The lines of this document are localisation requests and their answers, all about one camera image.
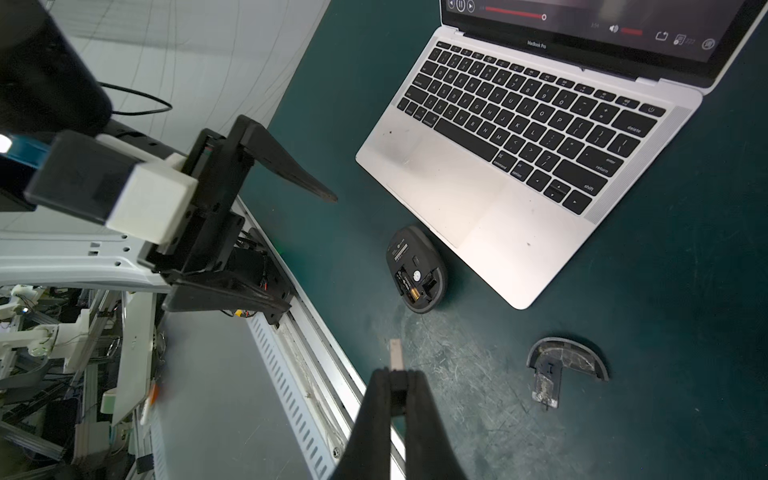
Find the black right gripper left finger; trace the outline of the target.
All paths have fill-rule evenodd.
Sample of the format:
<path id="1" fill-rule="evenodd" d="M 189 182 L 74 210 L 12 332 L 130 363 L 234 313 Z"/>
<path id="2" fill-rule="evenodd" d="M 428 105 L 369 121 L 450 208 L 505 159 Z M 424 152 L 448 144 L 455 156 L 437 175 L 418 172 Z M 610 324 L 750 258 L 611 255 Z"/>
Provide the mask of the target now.
<path id="1" fill-rule="evenodd" d="M 389 479 L 392 413 L 390 371 L 373 372 L 351 436 L 331 479 Z"/>

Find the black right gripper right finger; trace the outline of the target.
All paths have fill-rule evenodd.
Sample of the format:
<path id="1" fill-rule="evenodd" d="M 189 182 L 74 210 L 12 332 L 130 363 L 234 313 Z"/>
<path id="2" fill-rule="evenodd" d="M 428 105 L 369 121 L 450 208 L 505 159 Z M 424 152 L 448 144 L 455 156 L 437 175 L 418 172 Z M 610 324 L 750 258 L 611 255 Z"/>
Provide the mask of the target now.
<path id="1" fill-rule="evenodd" d="M 391 415 L 405 418 L 406 479 L 466 479 L 424 372 L 389 373 Z"/>

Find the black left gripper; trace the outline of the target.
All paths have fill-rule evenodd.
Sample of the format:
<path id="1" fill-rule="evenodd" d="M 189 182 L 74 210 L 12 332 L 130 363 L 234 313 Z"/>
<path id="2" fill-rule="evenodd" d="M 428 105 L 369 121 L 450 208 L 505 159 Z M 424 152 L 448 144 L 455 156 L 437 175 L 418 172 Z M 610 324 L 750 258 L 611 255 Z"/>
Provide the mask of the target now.
<path id="1" fill-rule="evenodd" d="M 259 122 L 239 115 L 227 136 L 203 130 L 182 172 L 198 181 L 171 239 L 144 244 L 139 264 L 170 287 L 162 308 L 169 313 L 240 310 L 261 313 L 277 327 L 290 309 L 294 287 L 275 254 L 233 206 L 245 177 L 260 163 L 277 176 L 329 203 L 338 196 L 308 173 Z"/>

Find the black mouse battery cover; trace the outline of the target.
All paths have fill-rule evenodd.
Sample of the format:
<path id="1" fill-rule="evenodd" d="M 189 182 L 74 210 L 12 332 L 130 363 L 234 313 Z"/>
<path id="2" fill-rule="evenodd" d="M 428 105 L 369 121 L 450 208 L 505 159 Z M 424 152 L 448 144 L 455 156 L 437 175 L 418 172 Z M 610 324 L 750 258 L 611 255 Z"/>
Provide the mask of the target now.
<path id="1" fill-rule="evenodd" d="M 532 399 L 547 409 L 557 409 L 565 370 L 598 381 L 610 380 L 603 359 L 591 348 L 563 337 L 545 337 L 529 350 L 526 366 L 533 371 Z"/>

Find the black wireless mouse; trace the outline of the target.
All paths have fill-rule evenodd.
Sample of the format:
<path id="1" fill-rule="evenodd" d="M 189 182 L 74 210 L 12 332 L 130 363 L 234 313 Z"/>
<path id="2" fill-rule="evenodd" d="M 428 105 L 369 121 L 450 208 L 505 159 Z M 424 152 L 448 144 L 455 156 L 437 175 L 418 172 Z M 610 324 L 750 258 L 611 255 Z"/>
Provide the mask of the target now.
<path id="1" fill-rule="evenodd" d="M 386 262 L 398 294 L 412 312 L 425 314 L 443 300 L 447 268 L 417 226 L 404 227 L 393 235 L 387 246 Z"/>

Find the silver laptop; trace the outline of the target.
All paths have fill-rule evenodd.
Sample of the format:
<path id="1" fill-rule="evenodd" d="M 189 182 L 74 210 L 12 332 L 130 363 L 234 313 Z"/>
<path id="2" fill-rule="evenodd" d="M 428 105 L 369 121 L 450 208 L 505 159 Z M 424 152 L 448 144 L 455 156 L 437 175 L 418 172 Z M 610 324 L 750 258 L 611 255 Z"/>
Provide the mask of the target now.
<path id="1" fill-rule="evenodd" d="M 766 12 L 763 1 L 444 1 L 357 163 L 526 309 Z"/>

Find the green table mat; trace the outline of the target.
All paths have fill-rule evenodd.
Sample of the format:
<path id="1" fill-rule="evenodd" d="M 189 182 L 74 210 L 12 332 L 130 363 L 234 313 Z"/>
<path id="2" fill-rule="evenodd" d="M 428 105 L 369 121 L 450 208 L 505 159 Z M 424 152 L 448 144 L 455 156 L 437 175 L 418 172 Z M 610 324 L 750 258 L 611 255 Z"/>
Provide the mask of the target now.
<path id="1" fill-rule="evenodd" d="M 443 249 L 448 293 L 417 315 L 385 261 L 414 216 L 355 155 L 438 24 L 435 1 L 331 2 L 269 129 L 339 200 L 263 173 L 242 191 L 352 366 L 400 339 L 472 479 L 765 478 L 766 27 L 529 308 Z M 565 370 L 559 407 L 535 402 L 545 337 L 610 380 Z"/>

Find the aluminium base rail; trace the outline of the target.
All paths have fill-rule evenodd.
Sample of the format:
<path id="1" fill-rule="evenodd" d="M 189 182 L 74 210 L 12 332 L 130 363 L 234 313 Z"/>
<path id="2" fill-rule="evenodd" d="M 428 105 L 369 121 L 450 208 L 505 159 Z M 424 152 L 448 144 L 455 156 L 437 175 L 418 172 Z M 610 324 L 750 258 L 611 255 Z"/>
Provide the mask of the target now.
<path id="1" fill-rule="evenodd" d="M 325 418 L 324 424 L 330 431 L 328 436 L 337 465 L 362 404 L 365 382 L 242 199 L 236 200 L 234 210 L 245 216 L 247 226 L 256 229 L 278 269 L 294 289 L 290 309 L 281 317 L 279 324 L 272 327 L 288 352 L 295 355 L 295 362 L 316 397 L 318 408 Z"/>

